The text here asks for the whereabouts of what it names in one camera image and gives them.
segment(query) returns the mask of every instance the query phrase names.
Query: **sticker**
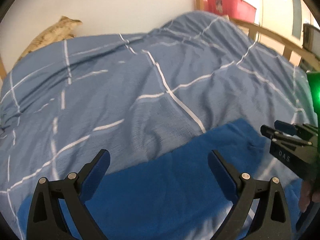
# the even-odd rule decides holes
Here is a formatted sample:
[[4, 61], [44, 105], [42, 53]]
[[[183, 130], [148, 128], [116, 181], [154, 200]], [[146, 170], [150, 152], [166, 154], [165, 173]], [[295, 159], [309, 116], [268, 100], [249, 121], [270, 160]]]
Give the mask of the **sticker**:
[[222, 14], [222, 0], [216, 0], [216, 10]]

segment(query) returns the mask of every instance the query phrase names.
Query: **red storage box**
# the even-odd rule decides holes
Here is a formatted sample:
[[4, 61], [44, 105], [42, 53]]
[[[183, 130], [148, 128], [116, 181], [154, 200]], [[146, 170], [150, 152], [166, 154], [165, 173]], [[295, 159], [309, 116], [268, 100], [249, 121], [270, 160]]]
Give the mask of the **red storage box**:
[[208, 0], [205, 10], [254, 23], [257, 9], [243, 0]]

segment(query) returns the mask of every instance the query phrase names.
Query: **hand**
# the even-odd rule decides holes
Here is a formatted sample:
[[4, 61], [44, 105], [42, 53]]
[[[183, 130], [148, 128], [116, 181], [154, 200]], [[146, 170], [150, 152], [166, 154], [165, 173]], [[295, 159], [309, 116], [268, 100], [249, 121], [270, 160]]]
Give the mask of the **hand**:
[[301, 192], [299, 199], [299, 208], [301, 212], [305, 212], [307, 210], [310, 201], [320, 202], [320, 192], [315, 192], [311, 195], [312, 183], [310, 181], [303, 181], [301, 184]]

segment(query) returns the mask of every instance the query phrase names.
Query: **wooden bed rail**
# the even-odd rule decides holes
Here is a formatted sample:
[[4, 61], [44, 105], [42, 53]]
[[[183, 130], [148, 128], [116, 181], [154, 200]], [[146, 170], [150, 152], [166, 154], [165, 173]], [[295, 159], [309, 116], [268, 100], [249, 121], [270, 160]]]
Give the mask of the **wooden bed rail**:
[[291, 54], [292, 52], [296, 52], [297, 54], [299, 54], [306, 62], [308, 62], [311, 66], [313, 66], [313, 68], [316, 71], [320, 71], [320, 61], [316, 58], [316, 56], [313, 53], [308, 52], [307, 50], [299, 47], [298, 45], [294, 44], [293, 42], [289, 41], [288, 39], [286, 39], [285, 37], [279, 35], [278, 33], [275, 33], [269, 29], [260, 27], [259, 25], [253, 24], [253, 23], [249, 23], [249, 22], [245, 22], [242, 20], [238, 20], [238, 19], [230, 19], [231, 22], [248, 28], [249, 29], [249, 37], [253, 40], [256, 39], [256, 35], [257, 33], [261, 33], [263, 35], [268, 36], [269, 38], [272, 38], [275, 41], [280, 42], [281, 44], [284, 45], [284, 52], [283, 52], [283, 56], [287, 59], [290, 60]]
[[4, 65], [2, 63], [1, 55], [0, 55], [0, 78], [4, 80], [4, 78], [7, 76], [7, 72], [4, 69]]

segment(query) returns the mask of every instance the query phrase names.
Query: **window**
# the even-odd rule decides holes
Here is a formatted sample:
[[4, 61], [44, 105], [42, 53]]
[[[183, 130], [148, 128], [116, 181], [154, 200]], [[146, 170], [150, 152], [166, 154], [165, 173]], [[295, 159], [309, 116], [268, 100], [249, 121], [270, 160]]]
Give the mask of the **window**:
[[293, 3], [293, 24], [292, 35], [300, 40], [302, 26], [301, 0], [292, 0]]

